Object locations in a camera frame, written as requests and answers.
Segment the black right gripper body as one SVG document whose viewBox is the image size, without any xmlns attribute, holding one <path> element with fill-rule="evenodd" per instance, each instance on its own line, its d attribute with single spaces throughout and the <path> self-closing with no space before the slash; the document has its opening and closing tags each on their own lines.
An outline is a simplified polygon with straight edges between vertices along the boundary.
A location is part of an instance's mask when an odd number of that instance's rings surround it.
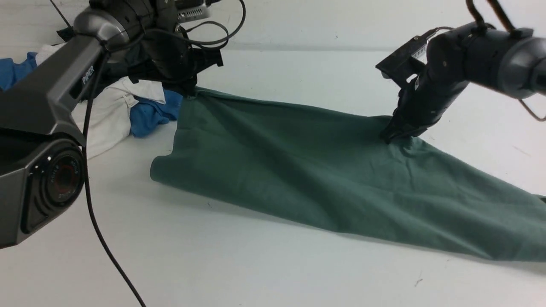
<svg viewBox="0 0 546 307">
<path fill-rule="evenodd" d="M 463 72 L 464 52 L 452 35 L 439 35 L 427 47 L 427 64 L 404 89 L 392 121 L 401 127 L 436 124 L 453 101 L 468 87 Z"/>
</svg>

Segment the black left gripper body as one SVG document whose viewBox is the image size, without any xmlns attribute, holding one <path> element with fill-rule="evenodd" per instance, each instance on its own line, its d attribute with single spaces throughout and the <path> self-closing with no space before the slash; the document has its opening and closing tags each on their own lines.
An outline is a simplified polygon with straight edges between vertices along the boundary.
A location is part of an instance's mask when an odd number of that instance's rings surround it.
<svg viewBox="0 0 546 307">
<path fill-rule="evenodd" d="M 128 68 L 131 81 L 157 81 L 168 90 L 181 93 L 181 84 L 197 85 L 197 75 L 212 67 L 224 66 L 220 50 L 195 49 L 183 29 L 177 32 L 177 9 L 173 0 L 153 0 L 155 17 L 141 41 L 148 59 Z"/>
</svg>

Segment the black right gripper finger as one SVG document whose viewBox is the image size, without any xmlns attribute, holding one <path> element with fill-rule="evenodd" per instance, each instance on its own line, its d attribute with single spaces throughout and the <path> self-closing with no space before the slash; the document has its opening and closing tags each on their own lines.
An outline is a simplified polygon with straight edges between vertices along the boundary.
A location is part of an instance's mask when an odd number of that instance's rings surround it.
<svg viewBox="0 0 546 307">
<path fill-rule="evenodd" d="M 390 144 L 394 140 L 418 137 L 426 130 L 426 124 L 411 124 L 403 117 L 394 115 L 379 136 L 382 141 Z"/>
</svg>

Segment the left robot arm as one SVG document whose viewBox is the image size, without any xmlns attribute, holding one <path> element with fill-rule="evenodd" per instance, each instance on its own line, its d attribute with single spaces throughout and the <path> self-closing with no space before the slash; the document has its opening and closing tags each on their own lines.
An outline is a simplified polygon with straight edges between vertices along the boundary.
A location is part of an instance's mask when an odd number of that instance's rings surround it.
<svg viewBox="0 0 546 307">
<path fill-rule="evenodd" d="M 128 68 L 132 82 L 162 82 L 193 93 L 199 72 L 222 66 L 221 53 L 179 26 L 175 0 L 91 0 L 75 36 L 1 93 L 0 245 L 18 245 L 53 221 L 84 185 L 86 136 L 72 111 L 91 96 L 107 61 L 142 45 L 148 59 Z"/>
</svg>

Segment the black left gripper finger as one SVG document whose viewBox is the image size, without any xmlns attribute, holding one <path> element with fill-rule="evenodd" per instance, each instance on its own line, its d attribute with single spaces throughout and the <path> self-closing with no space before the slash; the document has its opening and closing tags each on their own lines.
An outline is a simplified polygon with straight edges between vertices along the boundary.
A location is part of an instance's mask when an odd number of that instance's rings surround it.
<svg viewBox="0 0 546 307">
<path fill-rule="evenodd" d="M 196 85 L 193 83 L 181 84 L 181 95 L 185 98 L 193 98 L 196 94 Z"/>
</svg>

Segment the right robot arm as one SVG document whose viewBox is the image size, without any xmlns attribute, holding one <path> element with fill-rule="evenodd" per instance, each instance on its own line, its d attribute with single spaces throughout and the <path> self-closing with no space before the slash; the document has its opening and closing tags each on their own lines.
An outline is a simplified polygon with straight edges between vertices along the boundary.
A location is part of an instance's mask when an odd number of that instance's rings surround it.
<svg viewBox="0 0 546 307">
<path fill-rule="evenodd" d="M 470 83 L 519 101 L 545 95 L 545 58 L 545 39 L 532 29 L 507 32 L 468 23 L 417 35 L 376 65 L 401 89 L 380 138 L 390 143 L 420 136 Z"/>
</svg>

